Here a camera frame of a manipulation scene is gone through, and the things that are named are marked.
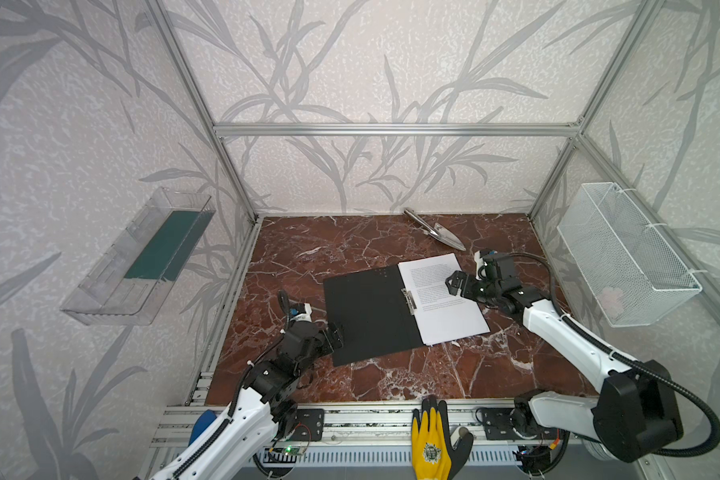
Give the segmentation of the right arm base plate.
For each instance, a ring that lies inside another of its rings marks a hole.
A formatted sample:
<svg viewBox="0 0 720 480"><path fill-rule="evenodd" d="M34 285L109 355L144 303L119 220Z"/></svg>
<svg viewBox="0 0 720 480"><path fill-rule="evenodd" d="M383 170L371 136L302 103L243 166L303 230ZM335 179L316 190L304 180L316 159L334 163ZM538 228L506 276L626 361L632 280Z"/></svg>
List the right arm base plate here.
<svg viewBox="0 0 720 480"><path fill-rule="evenodd" d="M475 418L487 440L534 440L536 435L519 432L512 421L514 408L478 407Z"/></svg>

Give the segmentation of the black file folder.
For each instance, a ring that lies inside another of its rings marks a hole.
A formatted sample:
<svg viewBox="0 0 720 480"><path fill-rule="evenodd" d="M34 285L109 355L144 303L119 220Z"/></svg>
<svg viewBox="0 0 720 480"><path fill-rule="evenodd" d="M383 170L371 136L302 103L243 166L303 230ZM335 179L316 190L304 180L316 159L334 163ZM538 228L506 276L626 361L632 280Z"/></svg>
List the black file folder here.
<svg viewBox="0 0 720 480"><path fill-rule="evenodd" d="M326 316L341 328L336 367L422 347L416 320L401 290L398 266L359 271L323 281Z"/></svg>

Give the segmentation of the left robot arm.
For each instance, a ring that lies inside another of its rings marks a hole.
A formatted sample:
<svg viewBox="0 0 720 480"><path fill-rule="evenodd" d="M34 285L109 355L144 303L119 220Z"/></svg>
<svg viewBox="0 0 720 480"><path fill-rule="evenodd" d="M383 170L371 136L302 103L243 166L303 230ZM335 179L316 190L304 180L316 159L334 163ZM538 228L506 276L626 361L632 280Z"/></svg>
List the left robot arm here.
<svg viewBox="0 0 720 480"><path fill-rule="evenodd" d="M343 346L339 329L296 321L245 368L232 401L155 479L231 479L296 425L291 399L302 375Z"/></svg>

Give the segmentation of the printed paper sheet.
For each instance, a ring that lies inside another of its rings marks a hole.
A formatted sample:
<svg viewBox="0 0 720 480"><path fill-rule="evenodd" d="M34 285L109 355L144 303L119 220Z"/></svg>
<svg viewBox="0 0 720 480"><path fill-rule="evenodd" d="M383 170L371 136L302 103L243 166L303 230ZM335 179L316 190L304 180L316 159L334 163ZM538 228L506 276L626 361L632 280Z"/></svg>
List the printed paper sheet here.
<svg viewBox="0 0 720 480"><path fill-rule="evenodd" d="M479 306L449 293L446 279L461 271L453 253L398 264L422 342L431 346L486 334Z"/></svg>

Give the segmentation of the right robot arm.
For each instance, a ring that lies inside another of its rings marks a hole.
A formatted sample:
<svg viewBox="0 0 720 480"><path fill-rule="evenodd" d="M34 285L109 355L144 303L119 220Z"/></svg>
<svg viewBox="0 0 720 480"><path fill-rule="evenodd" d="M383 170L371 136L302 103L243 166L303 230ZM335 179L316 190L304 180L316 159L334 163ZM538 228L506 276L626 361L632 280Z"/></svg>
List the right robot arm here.
<svg viewBox="0 0 720 480"><path fill-rule="evenodd" d="M676 393L667 370L611 347L565 314L545 292L522 284L512 255L483 250L477 271L455 271L445 280L450 295L499 309L562 354L594 387L595 398L537 393L527 397L532 419L601 444L611 457L633 462L684 435Z"/></svg>

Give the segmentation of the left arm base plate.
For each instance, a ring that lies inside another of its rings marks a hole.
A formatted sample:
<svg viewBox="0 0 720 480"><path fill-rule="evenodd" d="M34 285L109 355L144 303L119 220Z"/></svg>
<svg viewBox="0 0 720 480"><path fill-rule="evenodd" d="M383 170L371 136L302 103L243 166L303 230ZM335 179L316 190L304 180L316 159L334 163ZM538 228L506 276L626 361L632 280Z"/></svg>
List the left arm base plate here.
<svg viewBox="0 0 720 480"><path fill-rule="evenodd" d="M289 441L321 441L325 425L325 410L320 408L298 408Z"/></svg>

